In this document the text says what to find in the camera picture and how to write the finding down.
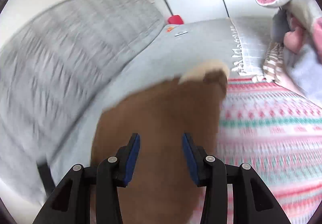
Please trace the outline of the brown coat with fur collar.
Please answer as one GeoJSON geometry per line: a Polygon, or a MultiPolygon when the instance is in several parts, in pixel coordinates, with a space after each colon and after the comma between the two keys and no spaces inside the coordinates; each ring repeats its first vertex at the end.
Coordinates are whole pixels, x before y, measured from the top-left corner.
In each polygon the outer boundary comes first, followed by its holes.
{"type": "Polygon", "coordinates": [[[229,68],[203,63],[181,77],[131,94],[100,116],[91,165],[99,165],[128,143],[141,147],[132,181],[118,195],[124,223],[189,223],[202,189],[191,180],[182,135],[213,151],[229,68]]]}

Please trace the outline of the patterned knit blanket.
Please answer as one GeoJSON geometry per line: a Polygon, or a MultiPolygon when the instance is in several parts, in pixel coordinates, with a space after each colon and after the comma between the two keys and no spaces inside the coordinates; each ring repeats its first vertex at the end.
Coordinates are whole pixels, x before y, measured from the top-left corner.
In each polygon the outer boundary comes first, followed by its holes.
{"type": "Polygon", "coordinates": [[[275,83],[228,82],[213,154],[249,163],[291,223],[307,223],[321,202],[321,108],[275,83]]]}

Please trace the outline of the pale pink quilt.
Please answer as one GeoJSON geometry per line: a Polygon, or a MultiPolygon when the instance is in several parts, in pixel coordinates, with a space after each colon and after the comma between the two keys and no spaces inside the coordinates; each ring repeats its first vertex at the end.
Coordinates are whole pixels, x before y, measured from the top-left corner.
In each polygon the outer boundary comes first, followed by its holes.
{"type": "Polygon", "coordinates": [[[282,86],[285,89],[288,89],[296,93],[297,95],[302,96],[303,98],[309,100],[310,102],[312,102],[313,104],[321,108],[321,101],[316,100],[315,98],[306,97],[305,94],[303,94],[300,91],[299,87],[293,82],[293,80],[289,77],[289,75],[285,71],[283,71],[280,75],[277,76],[275,83],[279,86],[282,86]]]}

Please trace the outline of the grey quilted headboard cushion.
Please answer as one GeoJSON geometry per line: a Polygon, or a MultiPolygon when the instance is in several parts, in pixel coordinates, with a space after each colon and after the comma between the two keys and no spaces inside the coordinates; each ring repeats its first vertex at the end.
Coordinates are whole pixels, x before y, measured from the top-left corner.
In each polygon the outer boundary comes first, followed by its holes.
{"type": "Polygon", "coordinates": [[[101,92],[162,31],[148,0],[66,0],[1,48],[1,180],[43,203],[38,165],[59,182],[86,163],[101,92]]]}

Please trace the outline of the light blue fleece blanket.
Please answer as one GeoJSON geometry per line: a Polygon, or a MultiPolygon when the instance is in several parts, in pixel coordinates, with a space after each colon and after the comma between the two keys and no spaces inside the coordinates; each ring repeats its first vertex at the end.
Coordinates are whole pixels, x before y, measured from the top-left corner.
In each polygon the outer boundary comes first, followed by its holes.
{"type": "Polygon", "coordinates": [[[296,88],[309,101],[321,107],[321,63],[311,44],[302,46],[298,54],[283,49],[284,66],[296,88]]]}

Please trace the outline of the red object by bed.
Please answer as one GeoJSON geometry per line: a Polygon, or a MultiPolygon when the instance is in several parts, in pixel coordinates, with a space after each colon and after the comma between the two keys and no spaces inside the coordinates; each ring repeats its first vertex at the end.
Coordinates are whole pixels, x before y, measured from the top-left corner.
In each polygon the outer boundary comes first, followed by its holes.
{"type": "Polygon", "coordinates": [[[180,15],[172,15],[168,18],[168,24],[170,24],[170,25],[184,25],[184,21],[180,15]]]}

